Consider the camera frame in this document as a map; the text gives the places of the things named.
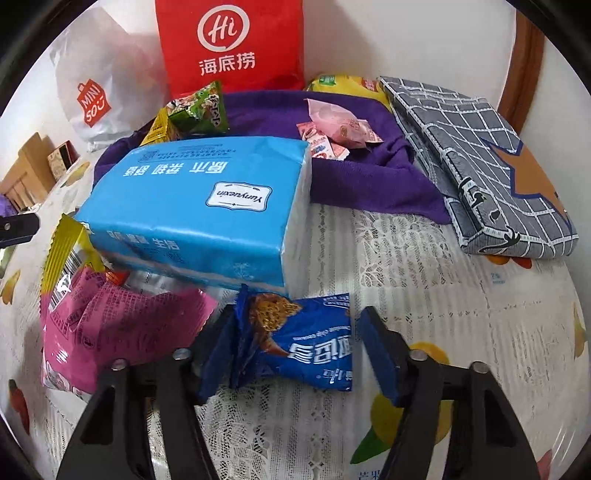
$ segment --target candy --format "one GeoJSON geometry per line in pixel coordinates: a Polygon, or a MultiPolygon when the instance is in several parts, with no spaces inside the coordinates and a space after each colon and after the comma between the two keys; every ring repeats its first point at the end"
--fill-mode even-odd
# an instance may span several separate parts
{"type": "Polygon", "coordinates": [[[346,148],[365,148],[365,130],[347,109],[311,98],[308,108],[310,119],[331,140],[346,148]]]}
{"type": "Polygon", "coordinates": [[[143,147],[144,145],[155,143],[172,142],[174,140],[179,140],[180,138],[181,136],[176,127],[170,121],[170,118],[168,118],[166,108],[161,108],[154,119],[152,127],[150,127],[148,135],[145,136],[139,146],[143,147]]]}
{"type": "Polygon", "coordinates": [[[182,134],[211,135],[228,130],[228,117],[219,82],[171,101],[166,110],[170,121],[182,134]]]}
{"type": "Polygon", "coordinates": [[[361,125],[361,128],[365,131],[365,141],[367,143],[383,143],[384,140],[374,132],[367,120],[359,120],[359,125],[361,125]]]}
{"type": "Polygon", "coordinates": [[[333,153],[335,154],[335,157],[337,160],[342,161],[342,160],[346,159],[350,154],[350,151],[348,148],[341,147],[339,144],[330,142],[330,146],[332,147],[333,153]]]}
{"type": "Polygon", "coordinates": [[[349,295],[289,300],[242,286],[232,388],[280,375],[316,388],[352,388],[349,295]]]}
{"type": "Polygon", "coordinates": [[[340,158],[337,158],[333,147],[343,147],[331,143],[329,138],[316,128],[314,122],[297,124],[297,128],[300,132],[301,139],[307,141],[310,144],[312,157],[327,158],[329,160],[341,160],[340,158]]]}

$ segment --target pink snack bag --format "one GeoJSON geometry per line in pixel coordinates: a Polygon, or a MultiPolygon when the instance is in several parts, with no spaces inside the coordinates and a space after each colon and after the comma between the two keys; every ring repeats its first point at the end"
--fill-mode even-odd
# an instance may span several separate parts
{"type": "Polygon", "coordinates": [[[64,215],[41,283],[43,384],[87,401],[104,367],[188,347],[216,305],[198,288],[146,296],[114,285],[85,228],[64,215]]]}
{"type": "Polygon", "coordinates": [[[365,148],[366,132],[353,113],[339,105],[308,98],[310,119],[335,143],[346,148],[365,148]]]}

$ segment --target pink candy wrapper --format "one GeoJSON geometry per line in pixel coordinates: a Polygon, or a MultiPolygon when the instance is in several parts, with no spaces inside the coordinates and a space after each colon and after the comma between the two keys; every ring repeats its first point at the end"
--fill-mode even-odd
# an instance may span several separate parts
{"type": "Polygon", "coordinates": [[[314,122],[305,122],[296,126],[301,139],[310,144],[313,158],[344,160],[349,155],[349,150],[329,141],[329,138],[316,127],[314,122]]]}
{"type": "Polygon", "coordinates": [[[301,139],[310,144],[310,151],[313,158],[336,159],[329,138],[316,128],[314,122],[297,124],[297,128],[300,132],[301,139]]]}
{"type": "Polygon", "coordinates": [[[384,140],[382,140],[379,135],[374,132],[374,129],[371,128],[371,125],[369,124],[369,122],[367,120],[359,120],[359,125],[361,125],[361,128],[365,131],[365,141],[367,143],[383,143],[384,140]]]}
{"type": "Polygon", "coordinates": [[[311,98],[308,109],[310,119],[331,140],[346,148],[365,148],[365,131],[347,109],[311,98]]]}

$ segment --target tissue pack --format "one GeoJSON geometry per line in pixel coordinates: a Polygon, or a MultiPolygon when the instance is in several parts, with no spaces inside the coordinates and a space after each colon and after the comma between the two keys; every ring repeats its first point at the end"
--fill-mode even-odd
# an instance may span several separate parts
{"type": "Polygon", "coordinates": [[[298,296],[310,183],[308,143],[299,140],[147,145],[96,185],[76,219],[95,248],[129,268],[298,296]]]}

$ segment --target white miniso bag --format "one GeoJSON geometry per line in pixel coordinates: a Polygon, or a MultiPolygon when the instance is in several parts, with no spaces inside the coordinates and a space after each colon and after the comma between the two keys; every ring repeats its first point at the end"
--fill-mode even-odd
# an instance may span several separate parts
{"type": "Polygon", "coordinates": [[[49,53],[61,106],[89,151],[128,137],[167,101],[165,80],[102,8],[74,20],[49,53]]]}

